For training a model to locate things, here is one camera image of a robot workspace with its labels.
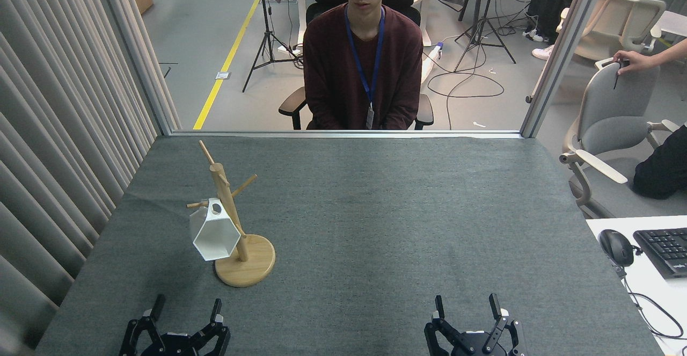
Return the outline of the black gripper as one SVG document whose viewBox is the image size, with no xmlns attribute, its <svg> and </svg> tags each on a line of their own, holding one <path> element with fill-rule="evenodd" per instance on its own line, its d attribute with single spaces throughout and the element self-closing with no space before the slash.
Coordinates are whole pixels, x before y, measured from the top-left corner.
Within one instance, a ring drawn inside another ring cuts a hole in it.
<svg viewBox="0 0 687 356">
<path fill-rule="evenodd" d="M 491 293 L 488 299 L 495 319 L 495 326 L 491 332 L 459 332 L 445 319 L 442 297 L 437 295 L 436 310 L 432 312 L 431 322 L 424 328 L 429 355 L 500 355 L 498 344 L 505 330 L 509 331 L 512 342 L 512 348 L 505 354 L 525 355 L 522 321 L 511 317 L 508 310 L 501 309 L 496 293 Z M 454 347 L 451 353 L 439 345 L 437 332 Z"/>
<path fill-rule="evenodd" d="M 214 348 L 204 355 L 225 355 L 230 343 L 230 329 L 223 324 L 220 298 L 214 301 L 209 323 L 194 336 L 160 335 L 156 324 L 164 303 L 165 296 L 157 295 L 152 309 L 145 310 L 140 319 L 131 319 L 128 322 L 119 355 L 139 355 L 137 344 L 142 332 L 147 332 L 151 344 L 142 351 L 141 355 L 199 355 L 201 349 L 214 337 L 216 337 Z"/>
</svg>

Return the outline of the person's hand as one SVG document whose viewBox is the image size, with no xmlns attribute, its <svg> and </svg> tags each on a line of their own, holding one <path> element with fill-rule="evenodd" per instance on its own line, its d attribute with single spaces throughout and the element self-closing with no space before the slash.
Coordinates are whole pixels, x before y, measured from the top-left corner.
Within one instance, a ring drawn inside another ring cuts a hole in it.
<svg viewBox="0 0 687 356">
<path fill-rule="evenodd" d="M 615 53 L 612 59 L 614 62 L 626 63 L 617 72 L 617 75 L 620 76 L 624 73 L 655 67 L 660 58 L 658 55 L 647 56 L 635 51 L 620 50 Z"/>
</svg>

